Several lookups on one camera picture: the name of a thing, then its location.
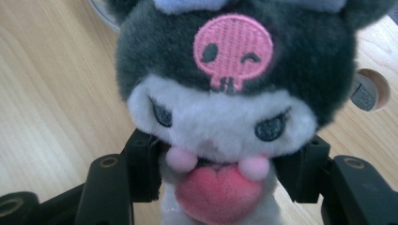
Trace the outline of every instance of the skull eye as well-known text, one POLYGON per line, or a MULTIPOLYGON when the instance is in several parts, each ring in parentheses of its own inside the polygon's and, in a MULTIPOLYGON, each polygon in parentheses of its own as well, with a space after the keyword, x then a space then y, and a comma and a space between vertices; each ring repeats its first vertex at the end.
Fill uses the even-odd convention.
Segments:
POLYGON ((206 46, 202 55, 202 62, 210 63, 216 60, 217 55, 219 54, 219 47, 215 43, 210 43, 206 46))
POLYGON ((260 60, 260 57, 258 57, 257 54, 255 54, 253 52, 250 52, 250 53, 245 54, 242 57, 242 59, 240 60, 240 63, 241 64, 245 64, 246 61, 252 61, 253 63, 259 63, 261 60, 260 60))
POLYGON ((261 121, 255 126, 255 136, 267 143, 277 140, 283 134, 286 120, 286 113, 281 113, 272 119, 261 121))
POLYGON ((153 106, 153 114, 158 123, 165 128, 170 128, 173 125, 173 115, 165 107, 159 105, 155 100, 151 99, 153 106))

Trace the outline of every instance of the plush toy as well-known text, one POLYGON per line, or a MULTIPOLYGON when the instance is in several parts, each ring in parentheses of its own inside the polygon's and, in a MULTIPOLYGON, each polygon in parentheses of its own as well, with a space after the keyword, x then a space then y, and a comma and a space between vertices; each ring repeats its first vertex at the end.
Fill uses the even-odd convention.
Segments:
POLYGON ((350 93, 356 32, 397 0, 107 0, 116 77, 161 155, 162 224, 280 224, 271 159, 350 93))

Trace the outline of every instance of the wooden table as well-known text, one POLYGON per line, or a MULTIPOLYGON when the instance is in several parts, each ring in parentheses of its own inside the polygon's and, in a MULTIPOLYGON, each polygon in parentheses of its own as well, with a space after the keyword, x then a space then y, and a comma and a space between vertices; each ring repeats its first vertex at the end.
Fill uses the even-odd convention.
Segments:
MULTIPOLYGON (((371 162, 398 189, 398 26, 360 33, 359 66, 390 83, 389 105, 348 102, 320 132, 331 154, 371 162)), ((84 182, 95 158, 119 153, 134 130, 114 70, 116 34, 82 0, 0 1, 0 196, 28 190, 46 201, 84 182)), ((320 206, 277 198, 286 224, 320 224, 320 206)), ((159 203, 136 204, 136 224, 160 224, 159 203)))

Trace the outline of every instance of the kuromi plush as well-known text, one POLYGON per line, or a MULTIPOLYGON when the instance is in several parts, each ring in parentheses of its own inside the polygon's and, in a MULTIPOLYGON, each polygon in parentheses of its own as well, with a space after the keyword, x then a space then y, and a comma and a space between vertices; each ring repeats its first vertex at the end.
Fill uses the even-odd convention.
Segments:
POLYGON ((281 224, 272 158, 332 121, 356 32, 397 0, 107 0, 116 77, 161 155, 162 224, 281 224))

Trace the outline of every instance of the pink heart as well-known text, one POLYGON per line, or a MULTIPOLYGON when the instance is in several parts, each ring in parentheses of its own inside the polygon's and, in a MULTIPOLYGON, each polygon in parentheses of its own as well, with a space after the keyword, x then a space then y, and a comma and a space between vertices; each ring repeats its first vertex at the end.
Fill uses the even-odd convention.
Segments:
POLYGON ((176 199, 192 218, 211 224, 232 224, 243 219, 259 203, 264 181, 250 181, 237 165, 192 171, 176 186, 176 199))

